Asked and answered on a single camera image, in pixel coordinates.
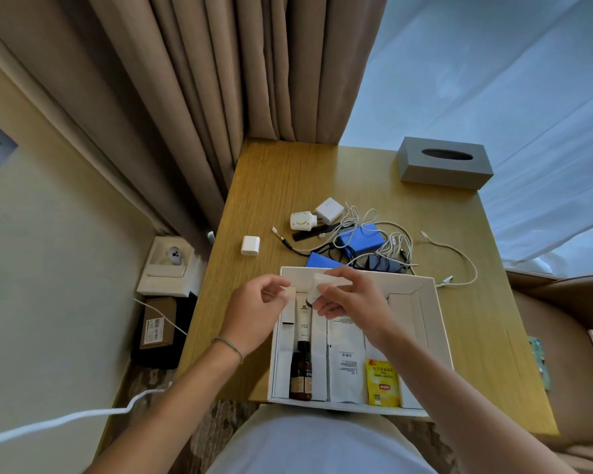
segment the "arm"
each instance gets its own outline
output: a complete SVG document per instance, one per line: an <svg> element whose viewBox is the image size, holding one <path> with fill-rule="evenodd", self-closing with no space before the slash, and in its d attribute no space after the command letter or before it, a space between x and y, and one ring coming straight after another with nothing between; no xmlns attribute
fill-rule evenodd
<svg viewBox="0 0 593 474"><path fill-rule="evenodd" d="M220 336L229 339L243 356L257 349L288 302L281 286L289 285L285 278L265 275L240 286L231 295ZM158 404L118 438L86 474L168 472L240 361L240 355L229 345L211 344Z"/></svg>
<svg viewBox="0 0 593 474"><path fill-rule="evenodd" d="M471 473L575 473L399 326L373 280L349 267L327 274L352 281L320 286L313 306L332 319L348 315L379 349Z"/></svg>

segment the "forearm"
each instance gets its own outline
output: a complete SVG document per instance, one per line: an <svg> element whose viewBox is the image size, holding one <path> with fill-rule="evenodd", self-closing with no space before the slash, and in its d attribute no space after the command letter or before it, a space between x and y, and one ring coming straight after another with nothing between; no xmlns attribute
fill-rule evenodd
<svg viewBox="0 0 593 474"><path fill-rule="evenodd" d="M86 474L168 472L239 361L239 355L229 346L221 342L212 344Z"/></svg>
<svg viewBox="0 0 593 474"><path fill-rule="evenodd" d="M402 329L381 351L472 474L574 472Z"/></svg>

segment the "wooden table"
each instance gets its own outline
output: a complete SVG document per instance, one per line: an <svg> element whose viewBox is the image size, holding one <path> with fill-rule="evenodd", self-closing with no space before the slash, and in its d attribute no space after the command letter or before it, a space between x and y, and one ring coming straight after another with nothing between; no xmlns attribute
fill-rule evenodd
<svg viewBox="0 0 593 474"><path fill-rule="evenodd" d="M455 370L496 406L530 432L557 434L505 270L476 191L398 180L395 151L345 146L251 141L242 148L202 291L184 346L184 372L219 332L231 291L281 266L307 260L287 250L271 226L290 239L290 213L314 211L333 197L364 215L378 209L379 221L402 224L413 236L413 261L420 276L438 281L454 275L470 279L472 269L455 252L466 253L479 270L471 286L439 289ZM245 235L259 236L259 256L242 256ZM305 248L318 238L299 243ZM248 356L218 398L265 402L268 393L270 338Z"/></svg>

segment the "patterned carpet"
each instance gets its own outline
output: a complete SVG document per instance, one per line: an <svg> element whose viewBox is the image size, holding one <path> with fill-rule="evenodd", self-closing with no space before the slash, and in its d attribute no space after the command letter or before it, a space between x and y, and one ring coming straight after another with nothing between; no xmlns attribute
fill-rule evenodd
<svg viewBox="0 0 593 474"><path fill-rule="evenodd" d="M130 366L121 388L118 405L127 406L131 398L146 389L166 387L169 385L169 381L174 379L174 374L175 371L141 368L133 364ZM111 418L106 436L102 439L100 452L119 437L127 426L140 418L155 396L158 394L140 399L131 413ZM257 403L214 401L197 431L191 436L178 456L169 474L205 473L224 446L228 444L235 431L250 418L258 407ZM441 441L439 434L435 431L434 424L396 416L389 417L389 420L417 447L424 459L439 474L460 474L463 472L452 450Z"/></svg>

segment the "brown glass bottle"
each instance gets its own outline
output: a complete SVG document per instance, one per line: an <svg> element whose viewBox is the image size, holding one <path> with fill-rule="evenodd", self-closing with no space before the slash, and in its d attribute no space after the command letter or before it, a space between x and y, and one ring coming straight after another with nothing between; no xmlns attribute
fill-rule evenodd
<svg viewBox="0 0 593 474"><path fill-rule="evenodd" d="M312 400L312 353L308 341L298 342L298 351L292 354L290 365L290 398Z"/></svg>

